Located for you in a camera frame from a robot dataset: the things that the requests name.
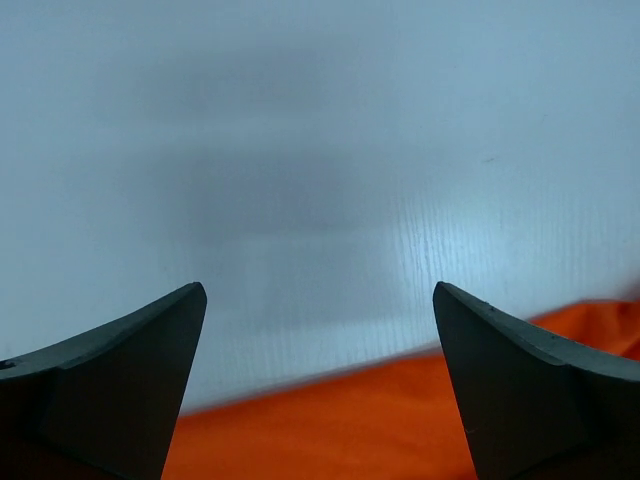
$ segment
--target textured white surface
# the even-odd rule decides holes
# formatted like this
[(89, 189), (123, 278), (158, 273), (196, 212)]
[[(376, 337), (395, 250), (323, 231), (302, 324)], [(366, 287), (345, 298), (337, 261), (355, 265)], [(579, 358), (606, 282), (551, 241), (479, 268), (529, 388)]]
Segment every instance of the textured white surface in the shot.
[(0, 357), (208, 290), (186, 408), (640, 273), (640, 3), (0, 6)]

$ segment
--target light blue surface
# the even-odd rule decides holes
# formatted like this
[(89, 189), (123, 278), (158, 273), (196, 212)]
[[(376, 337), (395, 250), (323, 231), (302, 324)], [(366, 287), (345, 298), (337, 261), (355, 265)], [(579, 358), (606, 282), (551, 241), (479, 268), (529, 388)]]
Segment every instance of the light blue surface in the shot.
[(0, 6), (0, 357), (192, 280), (185, 408), (640, 267), (640, 4)]

